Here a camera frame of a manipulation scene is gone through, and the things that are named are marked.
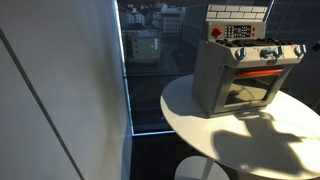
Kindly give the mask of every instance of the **white wall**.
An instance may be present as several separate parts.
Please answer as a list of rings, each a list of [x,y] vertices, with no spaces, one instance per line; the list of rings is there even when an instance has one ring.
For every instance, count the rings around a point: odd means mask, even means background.
[[[0,179],[79,179],[0,40]]]
[[[0,26],[84,178],[129,179],[113,1],[2,0]]]

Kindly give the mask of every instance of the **dark floor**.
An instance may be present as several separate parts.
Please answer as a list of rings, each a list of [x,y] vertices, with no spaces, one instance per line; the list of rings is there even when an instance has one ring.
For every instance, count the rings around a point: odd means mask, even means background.
[[[194,155],[202,156],[176,134],[133,137],[131,180],[173,180],[179,163]]]

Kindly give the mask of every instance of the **city view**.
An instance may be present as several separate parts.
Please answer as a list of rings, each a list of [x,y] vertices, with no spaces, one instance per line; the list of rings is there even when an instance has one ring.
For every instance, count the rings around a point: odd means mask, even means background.
[[[127,75],[192,72],[197,48],[183,38],[185,7],[119,3],[119,16]]]
[[[193,74],[211,3],[267,6],[269,0],[118,1],[134,133],[170,130],[160,96],[172,80]]]

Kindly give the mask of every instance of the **white round table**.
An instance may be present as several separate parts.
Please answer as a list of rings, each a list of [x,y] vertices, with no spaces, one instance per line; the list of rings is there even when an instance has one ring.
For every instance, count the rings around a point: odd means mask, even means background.
[[[264,110],[207,118],[191,95],[193,76],[172,81],[162,112],[189,145],[239,172],[274,179],[320,176],[320,117],[279,91]]]

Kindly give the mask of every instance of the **stove knob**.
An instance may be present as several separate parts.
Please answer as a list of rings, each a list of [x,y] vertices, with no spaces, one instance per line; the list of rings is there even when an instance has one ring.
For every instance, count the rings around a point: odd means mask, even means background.
[[[273,51],[273,55],[276,58],[279,58],[282,54],[284,54],[284,50],[282,46],[278,46],[274,51]]]
[[[301,55],[305,54],[307,52],[306,46],[304,44],[296,46],[294,48],[294,53],[300,57]]]
[[[243,47],[243,48],[237,50],[235,55],[236,55],[236,58],[238,61],[243,60],[244,57],[246,57],[246,55],[247,55],[246,48]]]
[[[260,57],[267,59],[268,57],[270,57],[272,54],[274,53],[274,49],[262,49],[260,51]]]

